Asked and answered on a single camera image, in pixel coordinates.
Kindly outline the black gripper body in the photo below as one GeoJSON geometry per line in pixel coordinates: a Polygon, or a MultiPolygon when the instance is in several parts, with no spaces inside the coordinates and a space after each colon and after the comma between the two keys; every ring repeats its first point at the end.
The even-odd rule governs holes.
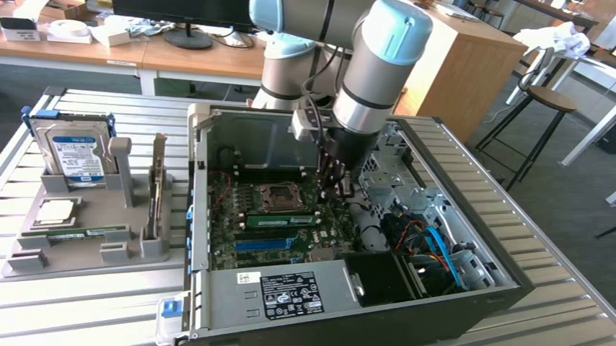
{"type": "Polygon", "coordinates": [[[344,128],[328,128],[326,141],[326,153],[346,170],[354,170],[372,150],[379,133],[360,134],[344,128]]]}

